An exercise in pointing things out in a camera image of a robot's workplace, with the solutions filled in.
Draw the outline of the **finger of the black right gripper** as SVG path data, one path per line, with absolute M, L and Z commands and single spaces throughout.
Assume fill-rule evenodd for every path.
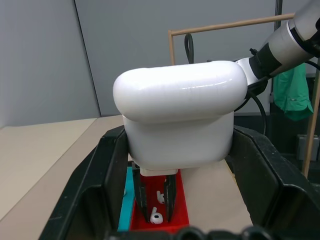
M 173 217 L 176 195 L 176 175 L 167 175 L 164 181 L 164 204 L 168 222 L 170 222 Z
M 148 212 L 146 185 L 141 181 L 140 167 L 136 163 L 132 163 L 132 177 L 135 194 L 135 201 L 146 223 L 150 222 Z

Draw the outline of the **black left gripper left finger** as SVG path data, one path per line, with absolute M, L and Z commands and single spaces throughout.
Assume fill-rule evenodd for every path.
M 42 233 L 43 240 L 103 240 L 119 226 L 129 145 L 124 127 L 107 131 L 73 171 Z

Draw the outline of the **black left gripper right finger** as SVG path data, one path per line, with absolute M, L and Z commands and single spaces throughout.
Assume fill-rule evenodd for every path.
M 282 157 L 266 136 L 235 126 L 228 155 L 253 224 L 240 239 L 320 238 L 320 186 Z

